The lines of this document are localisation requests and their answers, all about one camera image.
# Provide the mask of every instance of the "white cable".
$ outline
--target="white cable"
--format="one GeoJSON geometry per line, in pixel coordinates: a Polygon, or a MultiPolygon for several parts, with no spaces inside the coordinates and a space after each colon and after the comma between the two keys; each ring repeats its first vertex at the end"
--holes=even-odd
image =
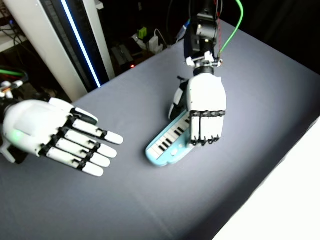
{"type": "Polygon", "coordinates": [[[154,30],[154,36],[157,36],[157,35],[156,35],[156,31],[158,31],[158,33],[160,34],[160,36],[161,36],[161,38],[162,38],[162,40],[163,40],[164,44],[168,47],[168,44],[167,44],[167,42],[166,42],[166,40],[165,40],[164,36],[162,36],[162,34],[161,34],[161,32],[160,32],[160,30],[159,30],[158,28],[156,28],[156,29],[154,30]]]}

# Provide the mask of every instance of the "white robotic hand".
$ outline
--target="white robotic hand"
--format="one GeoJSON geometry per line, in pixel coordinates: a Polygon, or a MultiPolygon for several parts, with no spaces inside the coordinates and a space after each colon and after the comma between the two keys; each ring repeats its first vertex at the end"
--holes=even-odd
{"type": "Polygon", "coordinates": [[[12,145],[100,177],[117,152],[86,135],[113,144],[122,144],[124,139],[95,126],[97,123],[95,116],[57,98],[25,100],[7,107],[4,113],[0,152],[14,163],[9,151],[12,145]]]}
{"type": "Polygon", "coordinates": [[[221,138],[227,96],[221,77],[200,73],[188,82],[187,109],[190,113],[190,143],[212,144],[221,138]]]}

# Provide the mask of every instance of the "gray tabletop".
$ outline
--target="gray tabletop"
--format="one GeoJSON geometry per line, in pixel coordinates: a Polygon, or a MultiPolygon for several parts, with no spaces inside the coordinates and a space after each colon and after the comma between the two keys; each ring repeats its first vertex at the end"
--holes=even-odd
{"type": "MultiPolygon", "coordinates": [[[[224,42],[233,27],[222,29],[224,42]]],[[[219,142],[175,165],[154,167],[145,157],[169,124],[176,77],[192,76],[176,44],[75,103],[124,137],[102,177],[43,157],[21,165],[1,158],[0,239],[212,238],[320,112],[320,76],[244,32],[222,58],[219,142]]]]}

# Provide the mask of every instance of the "dark background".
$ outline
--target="dark background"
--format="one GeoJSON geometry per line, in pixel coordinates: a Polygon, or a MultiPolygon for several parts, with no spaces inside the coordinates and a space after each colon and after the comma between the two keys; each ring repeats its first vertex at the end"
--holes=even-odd
{"type": "MultiPolygon", "coordinates": [[[[131,37],[144,26],[161,30],[167,41],[174,38],[188,20],[188,0],[173,0],[169,15],[169,35],[166,18],[170,0],[102,0],[100,14],[108,46],[131,37]]],[[[193,0],[196,13],[203,0],[193,0]]],[[[320,1],[318,0],[241,0],[244,17],[240,29],[277,49],[290,58],[320,74],[320,1]]],[[[224,0],[221,19],[233,26],[239,20],[239,7],[234,0],[224,0]]]]}

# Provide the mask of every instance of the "black piano key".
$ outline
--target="black piano key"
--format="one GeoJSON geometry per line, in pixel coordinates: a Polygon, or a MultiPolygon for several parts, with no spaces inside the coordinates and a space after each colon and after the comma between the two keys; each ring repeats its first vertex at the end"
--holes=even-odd
{"type": "Polygon", "coordinates": [[[170,141],[168,138],[166,139],[166,141],[167,141],[169,144],[172,144],[172,141],[170,141]]]}
{"type": "Polygon", "coordinates": [[[178,132],[177,130],[174,131],[175,134],[177,134],[178,136],[181,136],[180,132],[178,132]]]}
{"type": "Polygon", "coordinates": [[[164,149],[162,146],[159,146],[159,148],[160,148],[162,151],[165,151],[165,149],[164,149]]]}
{"type": "Polygon", "coordinates": [[[185,131],[182,130],[181,127],[178,127],[178,130],[181,132],[181,133],[184,133],[185,131]]]}

